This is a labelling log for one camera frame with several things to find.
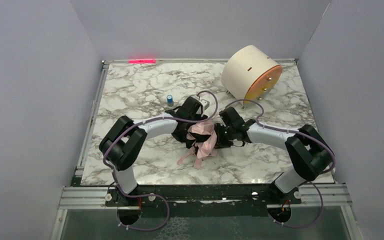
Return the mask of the pink folding umbrella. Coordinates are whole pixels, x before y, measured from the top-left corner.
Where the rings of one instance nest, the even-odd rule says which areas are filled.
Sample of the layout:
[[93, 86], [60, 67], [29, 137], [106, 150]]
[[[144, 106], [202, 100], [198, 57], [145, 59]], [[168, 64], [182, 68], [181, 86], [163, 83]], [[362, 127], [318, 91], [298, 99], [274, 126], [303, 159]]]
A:
[[214, 157], [217, 155], [215, 148], [217, 136], [214, 131], [214, 125], [215, 124], [211, 120], [207, 120], [196, 123], [189, 128], [187, 138], [189, 140], [194, 140], [194, 142], [192, 147], [187, 147], [188, 153], [177, 161], [179, 166], [182, 165], [184, 160], [189, 156], [195, 155], [196, 160], [193, 167], [200, 169], [202, 167], [202, 162], [206, 157]]

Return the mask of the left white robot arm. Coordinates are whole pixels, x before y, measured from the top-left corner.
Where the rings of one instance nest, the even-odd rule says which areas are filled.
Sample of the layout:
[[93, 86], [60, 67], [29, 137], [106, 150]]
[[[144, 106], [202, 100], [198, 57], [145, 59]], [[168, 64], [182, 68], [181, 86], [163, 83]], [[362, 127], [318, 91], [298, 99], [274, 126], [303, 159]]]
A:
[[189, 96], [174, 109], [142, 120], [133, 120], [126, 115], [119, 117], [99, 144], [103, 162], [113, 170], [114, 181], [124, 195], [138, 186], [133, 164], [146, 140], [171, 134], [180, 143], [187, 142], [188, 129], [198, 121], [208, 118], [204, 114], [210, 102]]

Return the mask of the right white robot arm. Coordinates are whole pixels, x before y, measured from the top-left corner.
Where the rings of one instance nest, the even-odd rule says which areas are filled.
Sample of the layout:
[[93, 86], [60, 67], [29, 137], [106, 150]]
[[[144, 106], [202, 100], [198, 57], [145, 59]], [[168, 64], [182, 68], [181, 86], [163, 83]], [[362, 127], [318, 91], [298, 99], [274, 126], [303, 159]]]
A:
[[245, 121], [233, 107], [222, 110], [219, 116], [223, 124], [215, 125], [217, 148], [229, 148], [234, 141], [239, 141], [244, 145], [265, 144], [287, 151], [292, 166], [271, 183], [273, 193], [286, 195], [299, 185], [315, 180], [334, 163], [331, 149], [309, 124], [288, 130], [253, 119]]

